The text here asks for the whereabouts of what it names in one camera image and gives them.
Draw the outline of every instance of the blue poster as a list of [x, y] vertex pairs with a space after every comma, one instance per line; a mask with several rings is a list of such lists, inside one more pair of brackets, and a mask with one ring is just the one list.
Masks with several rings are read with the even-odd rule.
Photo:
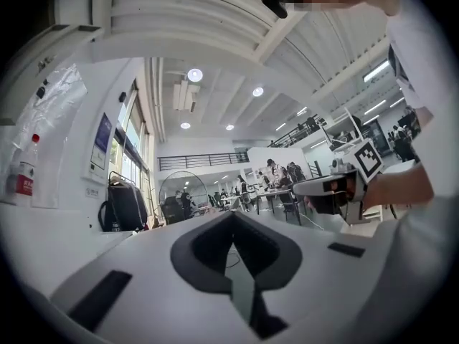
[[102, 120], [100, 120], [98, 133], [95, 136], [95, 144], [101, 149], [102, 152], [107, 153], [108, 141], [110, 140], [110, 133], [112, 130], [112, 124], [110, 123], [107, 115], [104, 113]]

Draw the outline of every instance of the round ceiling light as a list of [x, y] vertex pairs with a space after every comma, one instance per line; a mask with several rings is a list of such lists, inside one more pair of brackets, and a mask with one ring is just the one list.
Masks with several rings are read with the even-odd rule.
[[259, 97], [263, 94], [263, 92], [264, 92], [263, 88], [261, 87], [255, 88], [255, 90], [253, 91], [253, 96]]
[[190, 71], [188, 71], [188, 79], [192, 82], [200, 82], [202, 76], [202, 71], [199, 69], [191, 69]]

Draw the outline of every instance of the ceiling light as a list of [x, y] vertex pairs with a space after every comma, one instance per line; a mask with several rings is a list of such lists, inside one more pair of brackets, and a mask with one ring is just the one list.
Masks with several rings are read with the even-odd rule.
[[376, 120], [378, 117], [379, 117], [379, 115], [374, 116], [373, 118], [371, 118], [371, 119], [369, 119], [368, 121], [366, 121], [366, 122], [364, 123], [364, 125], [366, 125], [367, 123], [370, 123], [370, 122], [373, 121], [373, 120]]
[[297, 116], [301, 116], [304, 112], [306, 112], [308, 108], [307, 107], [304, 107], [301, 111], [299, 111], [296, 115]]
[[384, 61], [383, 63], [379, 64], [376, 69], [373, 69], [367, 75], [364, 76], [364, 82], [369, 82], [371, 79], [376, 77], [382, 70], [389, 66], [389, 60]]
[[192, 82], [200, 82], [202, 77], [202, 71], [199, 69], [191, 69], [190, 71], [188, 71], [188, 79]]
[[401, 101], [403, 101], [403, 100], [404, 100], [404, 97], [400, 98], [398, 101], [396, 101], [396, 103], [392, 103], [392, 104], [390, 105], [390, 107], [391, 107], [391, 108], [394, 107], [395, 105], [399, 104], [399, 103], [400, 103]]
[[326, 142], [326, 140], [321, 141], [320, 143], [317, 143], [317, 144], [311, 146], [311, 149], [312, 149], [312, 148], [315, 148], [317, 145], [324, 144], [325, 142]]
[[367, 113], [370, 113], [372, 110], [374, 110], [375, 108], [378, 108], [380, 105], [383, 105], [385, 102], [386, 102], [386, 100], [383, 100], [382, 102], [378, 103], [377, 105], [375, 105], [374, 107], [372, 107], [368, 111], [366, 111], [364, 113], [364, 115], [366, 115]]
[[264, 92], [264, 89], [261, 88], [261, 87], [258, 87], [258, 88], [255, 88], [255, 90], [253, 91], [253, 96], [254, 97], [259, 97], [263, 94]]

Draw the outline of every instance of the red label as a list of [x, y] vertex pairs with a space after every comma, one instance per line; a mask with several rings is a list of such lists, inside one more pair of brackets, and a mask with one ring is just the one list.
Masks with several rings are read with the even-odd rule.
[[34, 180], [24, 176], [18, 175], [17, 176], [17, 183], [16, 183], [16, 193], [22, 195], [32, 196], [32, 187], [34, 185]]

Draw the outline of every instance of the black and white square marker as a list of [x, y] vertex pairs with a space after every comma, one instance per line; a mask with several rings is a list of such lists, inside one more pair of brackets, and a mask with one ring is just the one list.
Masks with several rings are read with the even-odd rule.
[[382, 165], [381, 159], [376, 154], [376, 151], [370, 143], [367, 143], [355, 152], [354, 156], [359, 162], [361, 169], [367, 178], [370, 177], [380, 165]]

